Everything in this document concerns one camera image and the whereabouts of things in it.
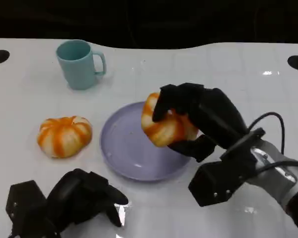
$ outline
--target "orange pumpkin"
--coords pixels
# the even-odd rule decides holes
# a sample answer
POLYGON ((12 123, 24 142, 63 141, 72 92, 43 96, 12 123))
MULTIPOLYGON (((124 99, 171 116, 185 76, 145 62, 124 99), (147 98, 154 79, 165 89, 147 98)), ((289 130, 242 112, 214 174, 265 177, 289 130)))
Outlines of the orange pumpkin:
POLYGON ((73 116, 46 119, 40 126, 37 142, 50 157, 65 158, 78 153, 92 138, 87 119, 73 116))
POLYGON ((155 146, 163 147, 181 140, 195 140, 198 129, 191 124, 187 115, 178 115, 174 109, 171 109, 162 121, 152 121, 158 98, 159 93, 149 95, 141 117, 142 129, 151 142, 155 146))

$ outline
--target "black background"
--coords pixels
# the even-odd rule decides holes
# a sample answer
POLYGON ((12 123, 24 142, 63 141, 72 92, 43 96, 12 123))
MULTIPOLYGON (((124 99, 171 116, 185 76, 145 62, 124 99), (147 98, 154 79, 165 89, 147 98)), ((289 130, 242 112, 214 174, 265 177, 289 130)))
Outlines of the black background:
POLYGON ((0 37, 148 49, 298 43, 298 0, 0 0, 0 37))

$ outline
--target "plate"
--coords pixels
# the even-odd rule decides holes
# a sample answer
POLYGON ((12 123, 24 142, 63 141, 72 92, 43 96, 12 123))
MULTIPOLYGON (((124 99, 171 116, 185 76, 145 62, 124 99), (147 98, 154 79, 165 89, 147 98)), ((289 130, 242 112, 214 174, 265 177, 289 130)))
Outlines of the plate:
POLYGON ((141 128, 144 102, 116 111, 100 134, 106 164, 115 172, 139 181, 156 181, 179 173, 190 158, 152 144, 141 128))

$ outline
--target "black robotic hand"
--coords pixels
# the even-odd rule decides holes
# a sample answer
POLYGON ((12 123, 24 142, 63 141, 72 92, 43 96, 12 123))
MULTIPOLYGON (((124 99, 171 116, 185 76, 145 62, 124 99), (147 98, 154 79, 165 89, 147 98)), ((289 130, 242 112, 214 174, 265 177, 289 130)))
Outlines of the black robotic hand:
POLYGON ((153 112, 153 121, 162 120, 171 108, 178 114, 187 114, 191 123, 204 135, 195 141, 180 141, 169 147, 194 157, 198 162, 212 154, 216 145, 227 149, 247 134, 239 111, 218 88, 207 89, 193 83, 163 86, 153 112))
POLYGON ((13 222, 10 238, 60 238, 70 223, 82 223, 100 212, 120 227, 115 203, 126 205, 128 199, 107 179, 81 169, 65 174, 47 199, 33 180, 14 184, 6 204, 13 222))
POLYGON ((70 223, 79 224, 105 212, 120 227, 115 203, 126 205, 128 199, 104 177, 75 169, 65 174, 48 196, 48 217, 63 231, 70 223))

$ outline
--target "mug handle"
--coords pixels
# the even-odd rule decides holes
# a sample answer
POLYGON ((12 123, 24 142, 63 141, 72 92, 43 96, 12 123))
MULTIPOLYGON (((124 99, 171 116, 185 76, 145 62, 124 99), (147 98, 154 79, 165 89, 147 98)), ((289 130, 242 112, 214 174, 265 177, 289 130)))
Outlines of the mug handle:
POLYGON ((104 75, 107 72, 106 60, 105 55, 103 52, 92 50, 93 55, 98 55, 103 63, 103 71, 102 72, 95 72, 95 74, 104 75))

